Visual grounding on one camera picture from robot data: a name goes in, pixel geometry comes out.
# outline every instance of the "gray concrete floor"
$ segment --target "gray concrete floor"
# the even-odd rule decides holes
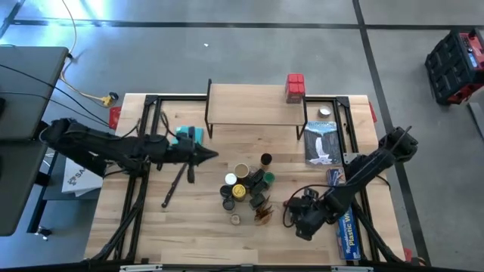
[[[352,0],[66,0],[77,19],[144,22],[357,23]],[[480,0],[360,0],[367,24],[484,25]],[[2,0],[6,17],[15,0]],[[68,18],[61,1],[26,0],[16,20]],[[206,81],[281,84],[291,72],[304,73],[311,94],[366,94],[382,116],[357,29],[116,28],[78,27],[73,55],[78,60],[67,78],[92,94],[117,92],[204,93]],[[424,69],[426,55],[447,30],[368,30],[374,59],[394,125],[413,125],[417,155],[406,164],[411,191],[434,266],[482,270],[480,208],[484,184],[480,167],[484,142],[465,106],[433,102]],[[11,25],[0,44],[70,47],[68,26]],[[59,88],[66,89],[62,83]],[[100,117],[108,111],[77,94]],[[53,99],[74,107],[62,94]],[[484,107],[484,95],[470,101]],[[50,104],[44,120],[76,117]],[[388,171],[405,247],[414,249],[395,172]],[[42,225],[56,234],[45,243],[25,233],[34,188],[17,229],[0,238],[0,267],[52,264],[82,259],[95,205],[50,202]]]

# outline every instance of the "book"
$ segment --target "book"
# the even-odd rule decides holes
[[[304,151],[307,164],[340,164],[342,159],[336,122],[308,122],[304,128]]]
[[[101,188],[102,185],[102,177],[66,158],[62,193],[76,193],[76,196],[80,196],[90,190]]]
[[[344,184],[344,172],[342,169],[329,169],[326,172],[327,184],[338,186]],[[342,260],[356,261],[361,259],[360,245],[358,241],[358,231],[356,230],[355,219],[351,207],[345,214],[338,219],[338,228],[336,232],[338,247],[340,249],[340,258]]]

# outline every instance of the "red block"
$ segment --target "red block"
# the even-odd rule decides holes
[[[116,130],[120,114],[121,107],[112,107],[109,109],[109,128]]]
[[[299,73],[291,73],[287,75],[286,102],[290,104],[301,103],[305,94],[306,88],[304,87],[304,75]]]

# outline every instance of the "desk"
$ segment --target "desk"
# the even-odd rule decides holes
[[[0,47],[0,63],[55,85],[61,73],[67,48]],[[3,91],[38,94],[50,98],[53,88],[22,74],[0,67],[0,97],[6,100],[0,116],[0,236],[11,235],[17,228],[23,208],[35,181],[47,185],[48,176],[39,173],[47,147],[31,141],[47,107],[48,100]],[[42,215],[45,202],[35,211]],[[40,217],[29,230],[36,231]]]
[[[377,136],[368,99],[349,96],[349,100],[358,147],[360,152],[370,153],[377,148]],[[117,135],[125,134],[136,124],[143,101],[144,94],[125,96]],[[321,103],[308,103],[309,121],[319,120],[320,106]],[[205,125],[205,102],[164,101],[162,109],[172,130],[180,125]],[[158,132],[164,132],[161,125]],[[161,203],[181,166],[164,165],[161,172],[152,167],[136,259],[149,258],[151,263],[162,264],[345,264],[338,255],[336,225],[325,224],[311,242],[296,237],[295,228],[282,225],[284,200],[304,185],[325,184],[325,174],[304,163],[304,141],[297,141],[293,133],[292,127],[284,126],[220,125],[216,137],[209,139],[205,131],[203,145],[219,152],[219,156],[195,168],[195,184],[188,184],[183,177],[165,210]],[[241,225],[233,226],[230,215],[222,208],[219,188],[225,174],[237,163],[258,165],[262,153],[273,155],[270,171],[275,173],[276,181],[269,191],[273,217],[267,225],[255,226],[248,203],[237,203],[235,212],[241,216]],[[119,226],[127,184],[128,177],[122,174],[104,180],[86,257],[98,253]],[[394,253],[404,258],[388,187],[375,179],[367,186],[367,192],[374,226]],[[128,229],[124,255],[130,235]],[[364,231],[362,239],[366,256],[371,256]]]

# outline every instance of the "jar lid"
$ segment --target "jar lid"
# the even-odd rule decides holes
[[[271,172],[266,172],[263,178],[268,185],[271,185],[275,181],[275,176]]]
[[[235,202],[234,202],[234,200],[231,197],[229,197],[229,198],[227,198],[227,199],[224,200],[224,202],[222,203],[222,206],[227,211],[231,211],[232,209],[235,208]]]
[[[232,215],[230,217],[230,222],[235,226],[240,225],[240,215],[237,215],[237,214]]]
[[[232,195],[232,186],[230,185],[224,185],[220,187],[220,195],[223,198],[227,198]]]
[[[242,184],[237,184],[232,187],[232,194],[238,199],[244,197],[245,193],[245,187]]]
[[[234,185],[236,182],[237,182],[237,177],[234,174],[228,173],[225,176],[225,183],[226,184],[228,184],[228,185]]]

